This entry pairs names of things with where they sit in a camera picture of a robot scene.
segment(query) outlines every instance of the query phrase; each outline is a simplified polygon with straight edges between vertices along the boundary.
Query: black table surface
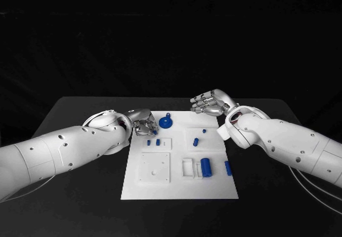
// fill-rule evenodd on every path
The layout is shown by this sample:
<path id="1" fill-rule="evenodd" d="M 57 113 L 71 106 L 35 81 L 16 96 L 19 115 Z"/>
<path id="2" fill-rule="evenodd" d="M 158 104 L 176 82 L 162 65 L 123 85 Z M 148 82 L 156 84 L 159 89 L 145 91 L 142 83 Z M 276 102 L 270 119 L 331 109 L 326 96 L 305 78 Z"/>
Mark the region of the black table surface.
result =
<path id="1" fill-rule="evenodd" d="M 279 99 L 237 99 L 273 119 L 299 124 Z M 189 111 L 189 98 L 62 97 L 34 137 L 83 125 L 96 113 L 136 108 Z M 224 116 L 218 117 L 220 125 Z M 237 200 L 120 200 L 126 147 L 32 194 L 0 204 L 0 236 L 342 236 L 342 218 L 308 194 L 289 167 L 259 146 L 225 141 Z"/>

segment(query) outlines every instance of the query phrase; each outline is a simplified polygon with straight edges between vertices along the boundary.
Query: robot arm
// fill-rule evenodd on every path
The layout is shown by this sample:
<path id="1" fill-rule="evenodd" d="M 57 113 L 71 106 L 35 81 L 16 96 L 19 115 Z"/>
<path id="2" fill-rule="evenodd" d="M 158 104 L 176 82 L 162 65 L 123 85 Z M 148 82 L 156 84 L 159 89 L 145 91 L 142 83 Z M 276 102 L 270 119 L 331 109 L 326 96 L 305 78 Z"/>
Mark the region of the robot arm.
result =
<path id="1" fill-rule="evenodd" d="M 132 130 L 156 136 L 158 124 L 149 109 L 124 114 L 114 110 L 91 116 L 83 126 L 51 132 L 0 148 L 0 200 L 23 187 L 86 165 L 129 146 Z"/>
<path id="2" fill-rule="evenodd" d="M 257 144 L 277 161 L 342 188 L 341 143 L 306 127 L 270 119 L 257 108 L 240 106 L 218 89 L 191 102 L 195 102 L 191 110 L 198 114 L 225 114 L 225 124 L 218 128 L 224 140 L 233 138 L 244 149 Z"/>

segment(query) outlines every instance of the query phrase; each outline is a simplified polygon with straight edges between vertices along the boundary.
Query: blue object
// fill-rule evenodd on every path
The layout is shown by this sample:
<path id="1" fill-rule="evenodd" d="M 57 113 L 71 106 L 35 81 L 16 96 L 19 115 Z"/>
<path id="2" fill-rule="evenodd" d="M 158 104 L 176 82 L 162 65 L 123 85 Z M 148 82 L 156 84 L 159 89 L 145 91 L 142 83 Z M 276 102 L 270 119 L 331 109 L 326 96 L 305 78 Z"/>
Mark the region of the blue object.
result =
<path id="1" fill-rule="evenodd" d="M 198 138 L 195 138 L 195 140 L 194 140 L 194 146 L 195 147 L 198 146 Z"/>
<path id="2" fill-rule="evenodd" d="M 201 159 L 201 168 L 202 168 L 202 175 L 204 177 L 212 176 L 212 168 L 211 168 L 211 162 L 208 158 Z"/>
<path id="3" fill-rule="evenodd" d="M 225 165 L 227 165 L 227 175 L 231 176 L 230 161 L 225 161 Z"/>
<path id="4" fill-rule="evenodd" d="M 166 117 L 159 119 L 159 126 L 162 128 L 169 128 L 172 126 L 171 113 L 166 113 Z"/>

